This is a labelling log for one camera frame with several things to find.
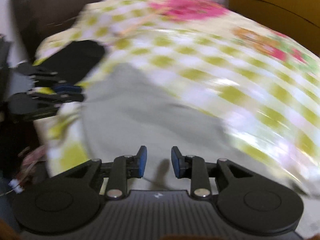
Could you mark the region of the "grey-green pants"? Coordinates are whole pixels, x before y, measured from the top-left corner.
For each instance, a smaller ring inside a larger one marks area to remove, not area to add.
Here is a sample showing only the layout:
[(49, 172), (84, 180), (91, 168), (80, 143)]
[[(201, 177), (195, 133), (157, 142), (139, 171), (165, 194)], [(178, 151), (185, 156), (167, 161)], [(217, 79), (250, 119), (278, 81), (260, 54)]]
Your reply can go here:
[(226, 158), (293, 190), (298, 186), (269, 166), (234, 148), (222, 121), (185, 106), (152, 84), (138, 69), (120, 64), (86, 90), (81, 107), (85, 145), (93, 158), (112, 161), (148, 150), (147, 164), (135, 189), (186, 190), (171, 165), (171, 148), (207, 162)]

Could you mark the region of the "black folded garment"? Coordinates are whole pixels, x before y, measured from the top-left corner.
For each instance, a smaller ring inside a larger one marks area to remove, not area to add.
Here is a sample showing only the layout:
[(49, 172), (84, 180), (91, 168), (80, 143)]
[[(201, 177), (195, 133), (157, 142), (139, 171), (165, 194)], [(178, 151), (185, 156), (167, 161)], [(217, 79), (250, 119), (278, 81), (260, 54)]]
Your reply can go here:
[(81, 81), (106, 53), (105, 47), (95, 41), (73, 41), (44, 60), (40, 66), (57, 72), (58, 77), (74, 85)]

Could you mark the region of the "brown wooden wardrobe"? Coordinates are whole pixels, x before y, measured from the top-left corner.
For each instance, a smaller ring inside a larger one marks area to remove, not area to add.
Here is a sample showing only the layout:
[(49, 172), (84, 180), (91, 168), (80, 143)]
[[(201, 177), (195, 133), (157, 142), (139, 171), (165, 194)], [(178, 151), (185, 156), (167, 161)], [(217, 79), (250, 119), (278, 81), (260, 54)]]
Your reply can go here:
[(229, 9), (319, 55), (319, 0), (229, 0)]

